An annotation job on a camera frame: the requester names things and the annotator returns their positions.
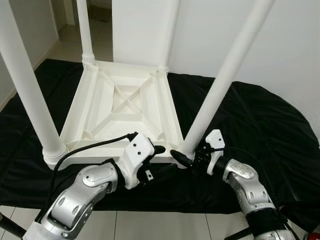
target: wall baseboard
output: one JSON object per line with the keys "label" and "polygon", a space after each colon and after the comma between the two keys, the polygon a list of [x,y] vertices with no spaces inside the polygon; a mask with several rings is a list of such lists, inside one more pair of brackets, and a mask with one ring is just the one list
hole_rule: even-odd
{"label": "wall baseboard", "polygon": [[9,95],[0,103],[0,112],[2,111],[2,109],[4,109],[4,107],[7,105],[7,103],[9,102],[10,99],[12,99],[17,93],[16,88],[14,88]]}
{"label": "wall baseboard", "polygon": [[33,70],[36,70],[40,66],[40,64],[42,64],[42,62],[52,54],[59,43],[60,39],[57,39],[55,43],[52,44],[52,46],[38,59],[38,61],[36,61],[36,63],[32,65]]}
{"label": "wall baseboard", "polygon": [[[35,64],[32,65],[33,70],[36,70],[37,67],[39,67],[40,64],[52,54],[52,52],[58,46],[59,43],[60,43],[60,40],[57,39],[55,41],[55,43],[38,59],[38,61]],[[16,88],[14,88],[8,94],[8,96],[0,103],[0,112],[2,111],[2,109],[4,109],[4,107],[9,102],[9,100],[12,99],[16,95],[16,93],[17,93],[17,90],[16,90]]]}

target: metal joint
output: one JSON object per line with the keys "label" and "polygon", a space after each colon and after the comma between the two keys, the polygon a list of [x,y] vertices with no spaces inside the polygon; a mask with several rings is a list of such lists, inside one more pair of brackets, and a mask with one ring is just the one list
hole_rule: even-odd
{"label": "metal joint", "polygon": [[95,203],[117,188],[118,175],[112,163],[82,169],[74,183],[63,191],[41,220],[55,236],[75,239],[93,211]]}
{"label": "metal joint", "polygon": [[289,230],[275,230],[263,233],[255,238],[255,240],[294,240],[295,237]]}
{"label": "metal joint", "polygon": [[251,166],[231,159],[223,180],[232,186],[245,216],[257,210],[275,208],[266,188],[259,182],[258,173]]}

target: leg base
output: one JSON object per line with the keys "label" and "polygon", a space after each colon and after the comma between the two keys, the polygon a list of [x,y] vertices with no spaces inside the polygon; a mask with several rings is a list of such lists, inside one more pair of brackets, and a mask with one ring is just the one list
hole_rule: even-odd
{"label": "leg base", "polygon": [[83,64],[92,64],[92,65],[94,65],[94,64],[96,63],[95,56],[94,56],[94,55],[84,56],[84,55],[82,54],[82,63],[83,63]]}
{"label": "leg base", "polygon": [[168,66],[158,66],[158,69],[160,70],[160,71],[162,71],[162,72],[165,72],[166,73],[166,75],[168,75],[168,73],[169,73],[169,67]]}
{"label": "leg base", "polygon": [[57,165],[58,161],[69,152],[68,148],[65,146],[64,151],[56,156],[48,156],[45,151],[42,150],[44,162],[48,165],[48,167],[53,170]]}

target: tripod leg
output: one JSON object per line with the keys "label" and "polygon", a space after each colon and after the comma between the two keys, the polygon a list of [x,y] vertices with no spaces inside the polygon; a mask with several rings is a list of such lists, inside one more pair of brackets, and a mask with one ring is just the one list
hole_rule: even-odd
{"label": "tripod leg", "polygon": [[250,228],[247,227],[231,236],[226,237],[224,240],[239,240],[251,234]]}
{"label": "tripod leg", "polygon": [[15,222],[11,221],[6,216],[2,215],[1,212],[0,212],[0,228],[8,231],[9,233],[17,236],[20,239],[22,239],[22,237],[26,233],[26,230],[24,230]]}

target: doorway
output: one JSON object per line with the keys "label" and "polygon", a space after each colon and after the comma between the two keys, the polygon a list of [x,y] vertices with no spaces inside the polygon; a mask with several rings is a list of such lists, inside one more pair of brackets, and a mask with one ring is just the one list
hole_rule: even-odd
{"label": "doorway", "polygon": [[[52,0],[60,49],[52,58],[81,62],[82,45],[77,0]],[[113,61],[112,1],[87,0],[92,49],[96,60]]]}

